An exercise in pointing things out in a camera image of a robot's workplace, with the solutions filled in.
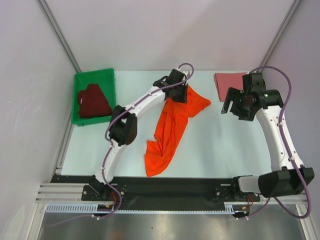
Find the orange t-shirt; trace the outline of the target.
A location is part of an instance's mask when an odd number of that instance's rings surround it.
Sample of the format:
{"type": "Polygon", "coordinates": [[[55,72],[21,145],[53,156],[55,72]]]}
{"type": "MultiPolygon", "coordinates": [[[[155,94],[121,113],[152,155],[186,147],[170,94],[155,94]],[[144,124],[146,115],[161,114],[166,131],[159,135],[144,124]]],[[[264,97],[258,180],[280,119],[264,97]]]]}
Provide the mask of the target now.
{"type": "Polygon", "coordinates": [[[144,154],[146,175],[153,177],[161,174],[171,163],[186,130],[189,118],[195,117],[211,104],[207,98],[196,93],[190,86],[187,102],[165,101],[159,117],[154,138],[148,140],[144,154]]]}

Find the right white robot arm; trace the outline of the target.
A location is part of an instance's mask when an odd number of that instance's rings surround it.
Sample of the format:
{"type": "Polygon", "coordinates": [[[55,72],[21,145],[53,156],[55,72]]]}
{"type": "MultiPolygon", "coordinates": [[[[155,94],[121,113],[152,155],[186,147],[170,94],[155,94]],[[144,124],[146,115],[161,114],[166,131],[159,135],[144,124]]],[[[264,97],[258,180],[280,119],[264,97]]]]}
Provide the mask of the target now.
{"type": "Polygon", "coordinates": [[[231,112],[241,121],[258,120],[270,155],[269,173],[234,178],[231,196],[242,201],[249,193],[265,198],[299,195],[315,177],[313,168],[305,167],[295,150],[284,116],[285,105],[276,89],[268,90],[261,73],[242,76],[242,89],[230,87],[221,110],[231,112]]]}

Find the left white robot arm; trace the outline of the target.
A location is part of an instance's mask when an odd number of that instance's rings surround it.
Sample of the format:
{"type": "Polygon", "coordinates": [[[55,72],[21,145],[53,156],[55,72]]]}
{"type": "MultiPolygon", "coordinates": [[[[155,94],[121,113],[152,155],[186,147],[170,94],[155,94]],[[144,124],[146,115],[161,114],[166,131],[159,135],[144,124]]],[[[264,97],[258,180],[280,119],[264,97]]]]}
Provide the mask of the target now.
{"type": "Polygon", "coordinates": [[[183,63],[171,70],[169,75],[156,80],[142,97],[126,106],[117,105],[112,113],[104,137],[109,147],[99,170],[89,182],[92,194],[99,200],[110,195],[114,170],[125,148],[133,143],[138,134],[139,119],[151,108],[172,99],[178,103],[187,102],[187,81],[194,74],[194,67],[183,63]]]}

